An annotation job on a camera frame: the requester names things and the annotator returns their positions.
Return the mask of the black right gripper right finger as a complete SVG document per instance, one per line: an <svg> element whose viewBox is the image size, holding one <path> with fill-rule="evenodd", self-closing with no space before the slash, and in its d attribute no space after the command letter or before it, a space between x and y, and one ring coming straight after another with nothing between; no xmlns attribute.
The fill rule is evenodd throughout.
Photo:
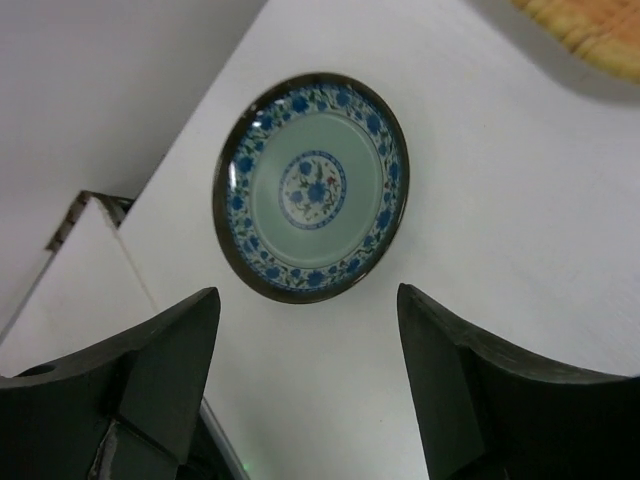
<svg viewBox="0 0 640 480"><path fill-rule="evenodd" d="M637 378L533 353L409 284L397 316L431 478L638 477Z"/></svg>

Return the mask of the blue floral rimmed plate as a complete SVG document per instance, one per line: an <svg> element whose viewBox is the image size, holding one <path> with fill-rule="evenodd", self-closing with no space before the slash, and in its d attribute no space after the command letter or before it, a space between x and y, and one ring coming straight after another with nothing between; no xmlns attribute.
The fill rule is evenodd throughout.
<svg viewBox="0 0 640 480"><path fill-rule="evenodd" d="M257 293L324 301L388 250L409 180L403 131L374 90L337 73L298 75L253 100L223 144L212 189L217 239Z"/></svg>

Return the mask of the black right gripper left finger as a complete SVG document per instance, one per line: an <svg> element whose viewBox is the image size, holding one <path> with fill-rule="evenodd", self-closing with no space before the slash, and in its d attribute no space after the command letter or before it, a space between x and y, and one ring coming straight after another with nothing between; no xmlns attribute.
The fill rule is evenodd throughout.
<svg viewBox="0 0 640 480"><path fill-rule="evenodd" d="M4 479L174 479L219 325L217 289L1 380Z"/></svg>

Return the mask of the orange woven square plate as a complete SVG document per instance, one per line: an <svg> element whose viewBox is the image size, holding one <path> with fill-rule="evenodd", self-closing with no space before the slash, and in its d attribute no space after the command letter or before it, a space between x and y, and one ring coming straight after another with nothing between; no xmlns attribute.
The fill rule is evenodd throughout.
<svg viewBox="0 0 640 480"><path fill-rule="evenodd" d="M471 1L487 22L563 86L639 105L637 1Z"/></svg>

